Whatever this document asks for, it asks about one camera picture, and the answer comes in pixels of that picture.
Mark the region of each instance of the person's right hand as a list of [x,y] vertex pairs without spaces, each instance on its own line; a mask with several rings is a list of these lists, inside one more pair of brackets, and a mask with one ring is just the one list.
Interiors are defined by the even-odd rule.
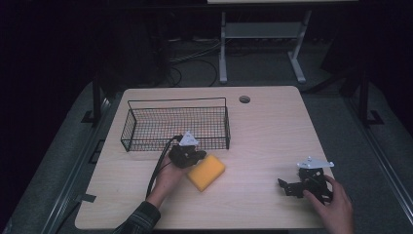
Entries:
[[333,200],[330,204],[323,205],[308,190],[304,190],[304,196],[310,200],[316,212],[321,217],[325,229],[330,234],[354,233],[353,206],[346,191],[334,178],[324,175],[325,179],[333,187]]

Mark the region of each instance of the black wire basket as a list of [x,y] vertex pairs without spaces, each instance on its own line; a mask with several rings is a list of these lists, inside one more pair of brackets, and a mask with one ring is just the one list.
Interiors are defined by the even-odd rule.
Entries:
[[[143,103],[157,108],[141,107]],[[168,141],[189,131],[197,149],[229,149],[230,125],[225,97],[129,100],[121,142],[127,151],[162,151]]]

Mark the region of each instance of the tabletop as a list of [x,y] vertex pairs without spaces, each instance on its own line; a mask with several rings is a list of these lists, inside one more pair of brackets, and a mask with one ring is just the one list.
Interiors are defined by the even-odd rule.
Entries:
[[[241,103],[241,96],[250,102]],[[231,142],[229,149],[206,151],[226,166],[225,172],[204,192],[183,178],[161,206],[156,229],[322,227],[306,199],[285,196],[277,183],[277,178],[298,182],[296,164],[308,156],[325,160],[299,91],[295,87],[219,87],[126,90],[86,192],[96,198],[82,203],[75,221],[78,228],[115,228],[145,198],[161,152],[126,151],[120,138],[128,100],[178,98],[226,98]],[[324,171],[332,176],[329,168]]]

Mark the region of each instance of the yellow sponge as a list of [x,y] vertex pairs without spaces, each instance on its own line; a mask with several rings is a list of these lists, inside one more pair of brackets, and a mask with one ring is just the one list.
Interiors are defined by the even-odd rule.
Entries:
[[188,173],[188,178],[201,192],[204,191],[213,181],[225,171],[225,165],[215,156],[208,155]]

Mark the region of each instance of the hand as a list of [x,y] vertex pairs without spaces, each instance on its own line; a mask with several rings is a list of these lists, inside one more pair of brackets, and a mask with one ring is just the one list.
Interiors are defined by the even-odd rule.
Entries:
[[311,192],[304,190],[304,196],[310,200],[321,217],[325,229],[330,234],[354,233],[353,206],[343,186],[334,178],[324,175],[333,187],[333,200],[323,205]]
[[164,199],[190,170],[191,168],[180,169],[176,167],[168,156],[165,157],[156,177],[155,186],[146,201],[159,209]]

